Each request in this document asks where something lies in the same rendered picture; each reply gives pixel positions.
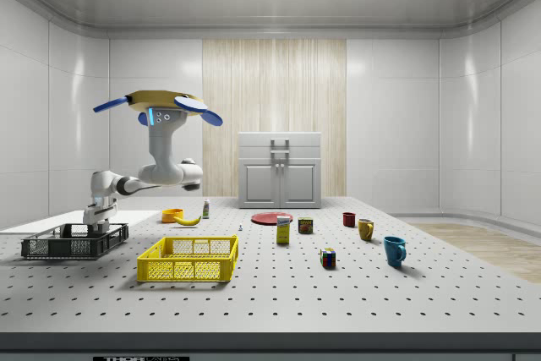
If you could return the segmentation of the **blue mug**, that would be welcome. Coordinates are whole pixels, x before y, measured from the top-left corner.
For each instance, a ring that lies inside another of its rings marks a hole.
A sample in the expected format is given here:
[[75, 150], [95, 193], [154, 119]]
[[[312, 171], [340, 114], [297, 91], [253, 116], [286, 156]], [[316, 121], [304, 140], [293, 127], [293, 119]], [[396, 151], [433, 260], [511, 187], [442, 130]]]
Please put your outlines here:
[[384, 238], [384, 247], [388, 265], [399, 268], [406, 259], [406, 242], [404, 239], [394, 236]]

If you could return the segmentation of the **dark grey basket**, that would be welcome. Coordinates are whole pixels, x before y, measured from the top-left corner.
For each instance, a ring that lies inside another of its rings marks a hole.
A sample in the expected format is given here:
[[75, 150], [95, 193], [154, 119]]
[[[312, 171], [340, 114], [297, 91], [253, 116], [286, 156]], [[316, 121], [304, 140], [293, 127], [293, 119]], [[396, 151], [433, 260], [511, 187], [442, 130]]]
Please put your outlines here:
[[107, 232], [64, 223], [22, 239], [21, 255], [29, 260], [95, 259], [128, 238], [127, 223], [111, 223]]

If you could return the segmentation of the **white cabinet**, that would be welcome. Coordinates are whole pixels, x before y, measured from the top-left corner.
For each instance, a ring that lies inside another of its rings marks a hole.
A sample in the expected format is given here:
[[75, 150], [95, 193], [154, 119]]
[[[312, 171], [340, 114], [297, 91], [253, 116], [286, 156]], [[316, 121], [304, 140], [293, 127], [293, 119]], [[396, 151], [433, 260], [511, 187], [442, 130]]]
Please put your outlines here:
[[319, 208], [320, 132], [240, 132], [241, 208]]

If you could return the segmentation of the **yellow and white carton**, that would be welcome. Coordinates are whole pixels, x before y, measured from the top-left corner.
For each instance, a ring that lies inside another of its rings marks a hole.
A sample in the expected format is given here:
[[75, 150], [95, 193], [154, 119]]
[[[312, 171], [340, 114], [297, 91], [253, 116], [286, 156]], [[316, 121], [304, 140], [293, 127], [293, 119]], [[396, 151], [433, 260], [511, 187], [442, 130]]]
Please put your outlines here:
[[278, 216], [276, 218], [276, 242], [278, 244], [289, 244], [290, 216]]

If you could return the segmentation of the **red plate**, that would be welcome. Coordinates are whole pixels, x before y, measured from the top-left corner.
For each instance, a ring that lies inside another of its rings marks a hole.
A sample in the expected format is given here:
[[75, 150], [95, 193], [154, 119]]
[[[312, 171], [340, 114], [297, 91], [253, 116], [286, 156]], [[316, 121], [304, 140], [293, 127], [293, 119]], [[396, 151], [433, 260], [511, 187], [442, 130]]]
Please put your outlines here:
[[252, 215], [251, 222], [263, 226], [275, 226], [279, 216], [284, 216], [290, 222], [292, 221], [292, 215], [285, 212], [261, 212]]

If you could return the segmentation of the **yellow basket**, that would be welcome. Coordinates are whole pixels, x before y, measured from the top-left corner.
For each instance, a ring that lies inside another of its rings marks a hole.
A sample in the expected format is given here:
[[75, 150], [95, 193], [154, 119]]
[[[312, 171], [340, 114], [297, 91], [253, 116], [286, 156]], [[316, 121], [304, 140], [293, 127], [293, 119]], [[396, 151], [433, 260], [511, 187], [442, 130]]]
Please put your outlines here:
[[139, 282], [228, 282], [238, 259], [236, 235], [164, 237], [137, 259]]

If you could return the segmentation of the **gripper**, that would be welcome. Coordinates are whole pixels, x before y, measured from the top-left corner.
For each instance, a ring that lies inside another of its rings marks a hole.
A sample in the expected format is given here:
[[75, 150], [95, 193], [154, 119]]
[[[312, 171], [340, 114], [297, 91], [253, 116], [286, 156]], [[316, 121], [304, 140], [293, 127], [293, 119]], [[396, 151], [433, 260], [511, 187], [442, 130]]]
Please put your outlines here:
[[117, 214], [117, 204], [112, 203], [105, 207], [97, 204], [88, 205], [84, 210], [83, 223], [96, 230], [98, 222], [109, 221], [110, 218]]

